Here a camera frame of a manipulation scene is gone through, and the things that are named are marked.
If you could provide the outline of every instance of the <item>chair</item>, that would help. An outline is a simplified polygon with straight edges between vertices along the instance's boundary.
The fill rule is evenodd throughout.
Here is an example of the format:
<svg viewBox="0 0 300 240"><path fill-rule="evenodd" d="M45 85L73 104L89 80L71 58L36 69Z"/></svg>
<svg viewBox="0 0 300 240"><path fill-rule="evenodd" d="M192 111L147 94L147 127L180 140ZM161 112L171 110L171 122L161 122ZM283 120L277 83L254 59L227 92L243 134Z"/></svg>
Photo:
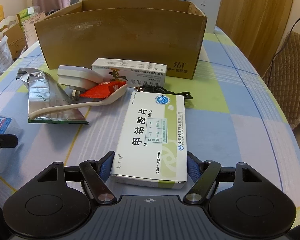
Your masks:
<svg viewBox="0 0 300 240"><path fill-rule="evenodd" d="M267 84L270 66L263 76ZM291 128L300 124L300 34L291 32L287 45L274 59L268 88Z"/></svg>

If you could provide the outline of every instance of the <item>company logo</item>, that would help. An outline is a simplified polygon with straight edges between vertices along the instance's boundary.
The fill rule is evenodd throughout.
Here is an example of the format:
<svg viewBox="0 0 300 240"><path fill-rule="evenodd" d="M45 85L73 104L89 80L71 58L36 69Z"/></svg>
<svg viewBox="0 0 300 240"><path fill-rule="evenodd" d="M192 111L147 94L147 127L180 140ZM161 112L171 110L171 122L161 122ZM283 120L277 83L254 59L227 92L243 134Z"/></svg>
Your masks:
<svg viewBox="0 0 300 240"><path fill-rule="evenodd" d="M166 96L158 95L155 98L155 102L159 105L166 105L170 102L170 99Z"/></svg>
<svg viewBox="0 0 300 240"><path fill-rule="evenodd" d="M0 116L0 133L4 133L11 122L11 118Z"/></svg>

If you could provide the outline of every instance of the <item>power cord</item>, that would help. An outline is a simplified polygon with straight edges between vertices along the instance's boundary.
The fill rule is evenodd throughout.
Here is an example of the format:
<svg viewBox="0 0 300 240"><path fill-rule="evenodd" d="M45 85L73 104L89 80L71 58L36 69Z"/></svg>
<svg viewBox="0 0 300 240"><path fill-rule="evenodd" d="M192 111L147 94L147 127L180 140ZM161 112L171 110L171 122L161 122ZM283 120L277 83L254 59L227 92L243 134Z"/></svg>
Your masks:
<svg viewBox="0 0 300 240"><path fill-rule="evenodd" d="M179 95L183 96L184 99L193 99L190 92L182 92L182 93L175 93L169 90L166 90L165 88L161 86L150 86L150 85L143 85L138 88L134 88L139 92L148 92L148 93L161 93L161 94L170 94L170 95Z"/></svg>
<svg viewBox="0 0 300 240"><path fill-rule="evenodd" d="M291 30L290 30L290 32L289 32L289 34L288 34L287 39L285 40L284 45L281 47L281 49L280 49L276 54L274 54L274 56L273 56L272 59L271 59L271 66L270 66L270 72L269 72L269 78L268 78L268 82L267 82L267 87L269 86L269 82L270 82L270 78L271 78L271 72L272 72L272 68L273 68L273 61L274 61L274 58L275 58L281 51L283 51L283 49L284 49L284 48L286 47L286 45L288 44L288 41L289 41L289 39L290 39L291 32L292 32L294 26L298 23L298 21L300 21L300 18L292 25L292 28L291 28Z"/></svg>

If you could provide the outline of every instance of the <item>checkered tablecloth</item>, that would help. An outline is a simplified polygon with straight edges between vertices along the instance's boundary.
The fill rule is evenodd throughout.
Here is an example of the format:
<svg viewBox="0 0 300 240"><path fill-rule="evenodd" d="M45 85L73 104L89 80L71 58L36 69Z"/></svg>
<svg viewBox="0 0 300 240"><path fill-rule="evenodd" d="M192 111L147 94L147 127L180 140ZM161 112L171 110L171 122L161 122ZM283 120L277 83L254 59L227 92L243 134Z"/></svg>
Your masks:
<svg viewBox="0 0 300 240"><path fill-rule="evenodd" d="M189 91L186 102L187 150L201 160L235 167L246 162L268 178L300 206L300 151L274 97L240 50L218 28L206 33L193 80L166 77L165 87ZM29 124L28 94L16 73L33 67L48 70L39 43L34 44L0 77L0 115L13 117L23 129L13 155L0 167L0 206L17 189L54 161L78 165L100 159L116 150L131 90L109 106L81 108L89 125ZM68 183L79 189L77 183ZM107 185L121 194L183 197L193 182L180 190L115 183ZM221 183L220 189L230 187Z"/></svg>

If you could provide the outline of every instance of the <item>white medicine box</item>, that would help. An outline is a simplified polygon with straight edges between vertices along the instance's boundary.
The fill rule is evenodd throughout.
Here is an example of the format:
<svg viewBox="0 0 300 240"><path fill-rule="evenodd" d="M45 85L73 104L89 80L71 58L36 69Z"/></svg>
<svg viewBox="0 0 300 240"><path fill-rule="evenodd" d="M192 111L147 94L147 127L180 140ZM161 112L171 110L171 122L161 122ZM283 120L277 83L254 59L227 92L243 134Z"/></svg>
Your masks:
<svg viewBox="0 0 300 240"><path fill-rule="evenodd" d="M206 33L213 33L221 0L187 0L193 2L208 18Z"/></svg>
<svg viewBox="0 0 300 240"><path fill-rule="evenodd" d="M98 58L92 70L103 77L103 82L126 81L128 87L143 85L164 86L167 65L114 58Z"/></svg>
<svg viewBox="0 0 300 240"><path fill-rule="evenodd" d="M132 185L183 187L187 181L183 96L132 93L111 176Z"/></svg>

